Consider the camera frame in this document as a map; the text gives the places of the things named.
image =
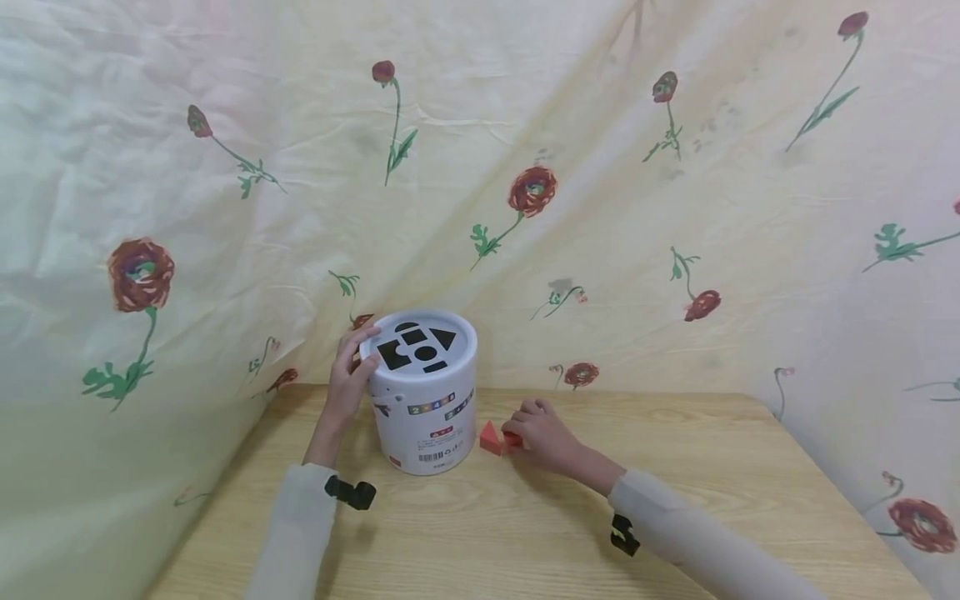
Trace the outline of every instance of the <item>left hand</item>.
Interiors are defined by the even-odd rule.
[[[380,332],[380,327],[367,323],[356,331],[348,331],[340,338],[337,357],[330,367],[330,388],[326,393],[326,405],[321,420],[327,417],[349,424],[360,408],[360,397],[367,388],[367,381],[380,364],[380,355],[371,354],[360,361],[357,352],[360,344]]]
[[[360,398],[367,387],[367,380],[380,364],[380,355],[371,354],[367,360],[357,357],[360,344],[380,332],[379,327],[365,324],[356,331],[348,331],[340,338],[337,357],[330,367],[330,385],[326,391],[326,404],[317,420],[313,439],[306,450],[303,462],[333,468],[340,441],[353,422],[360,408]]]

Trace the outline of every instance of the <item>wooden table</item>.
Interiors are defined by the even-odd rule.
[[[480,424],[499,425],[535,394],[481,391]],[[929,599],[759,402],[587,390],[548,397],[584,443],[656,474],[829,598]],[[324,398],[324,387],[284,390],[149,598],[243,597],[280,481],[301,460]],[[441,475],[397,471],[379,452],[369,405],[338,468],[378,492],[367,512],[339,507],[318,598],[710,598],[642,548],[632,559],[613,548],[612,510],[577,484],[515,469],[479,445]]]

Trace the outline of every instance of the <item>red triangular block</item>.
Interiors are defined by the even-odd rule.
[[[500,456],[500,438],[496,435],[496,429],[493,428],[493,421],[488,420],[480,432],[480,447],[492,454]]]
[[[523,438],[518,436],[516,433],[511,433],[509,431],[503,432],[503,445],[507,449],[507,454],[514,448],[523,448]]]

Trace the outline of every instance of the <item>cream fabric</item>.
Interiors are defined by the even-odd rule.
[[[355,318],[429,306],[476,326],[480,385],[762,398],[960,597],[960,402],[931,401],[960,396],[958,22],[949,0],[5,3],[0,596],[139,597],[286,370],[322,382]],[[518,221],[537,165],[556,193],[535,172]]]

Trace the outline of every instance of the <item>right hand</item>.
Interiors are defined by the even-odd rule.
[[[523,438],[523,449],[514,450],[514,454],[560,475],[574,476],[584,455],[584,446],[566,428],[550,402],[540,398],[523,400],[520,410],[501,429]]]
[[[546,400],[523,400],[520,410],[501,429],[523,438],[523,449],[512,454],[579,481],[601,495],[609,496],[627,472],[602,452],[581,444]]]

